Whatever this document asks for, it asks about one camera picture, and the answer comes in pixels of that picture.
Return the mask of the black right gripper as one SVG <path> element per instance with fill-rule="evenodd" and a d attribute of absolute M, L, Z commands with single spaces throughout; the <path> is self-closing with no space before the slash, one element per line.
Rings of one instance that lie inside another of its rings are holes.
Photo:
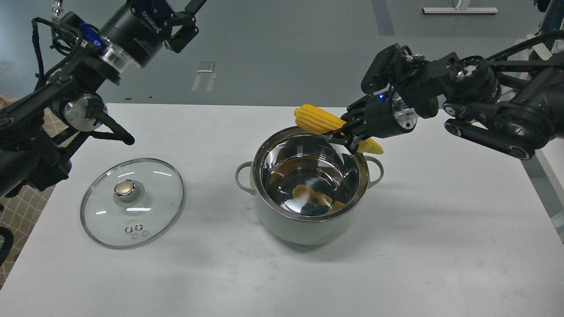
<path fill-rule="evenodd" d="M 340 119 L 348 122 L 329 132 L 329 142 L 341 152 L 356 154 L 360 142 L 370 137 L 391 138 L 413 132 L 419 116 L 395 93 L 363 96 L 346 107 Z"/>

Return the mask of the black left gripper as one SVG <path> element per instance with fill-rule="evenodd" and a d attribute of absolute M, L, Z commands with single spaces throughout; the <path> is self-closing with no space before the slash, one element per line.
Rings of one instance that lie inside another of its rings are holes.
<path fill-rule="evenodd" d="M 174 11 L 165 0 L 127 0 L 101 27 L 107 50 L 144 68 L 161 48 L 180 53 L 199 34 L 196 14 L 205 0 Z"/>

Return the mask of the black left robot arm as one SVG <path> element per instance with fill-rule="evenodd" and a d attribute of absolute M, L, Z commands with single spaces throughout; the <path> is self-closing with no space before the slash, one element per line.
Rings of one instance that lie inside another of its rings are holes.
<path fill-rule="evenodd" d="M 130 64 L 146 67 L 161 48 L 180 53 L 199 34 L 204 4 L 191 0 L 174 11 L 165 0 L 127 0 L 97 28 L 55 0 L 51 20 L 33 18 L 37 83 L 1 110 L 1 196 L 68 179 L 71 157 L 90 137 L 134 144 L 97 90 L 105 81 L 118 85 Z"/>

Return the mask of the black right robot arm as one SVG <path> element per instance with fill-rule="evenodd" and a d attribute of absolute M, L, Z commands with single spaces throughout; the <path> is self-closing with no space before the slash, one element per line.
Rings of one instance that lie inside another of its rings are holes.
<path fill-rule="evenodd" d="M 561 40 L 562 30 L 540 34 L 490 57 L 460 59 L 454 52 L 434 61 L 393 44 L 368 68 L 365 96 L 347 107 L 341 128 L 324 135 L 350 153 L 370 137 L 410 133 L 417 118 L 435 117 L 438 97 L 450 118 L 445 129 L 520 160 L 563 138 L 563 52 L 548 60 L 509 60 L 536 44 Z"/>

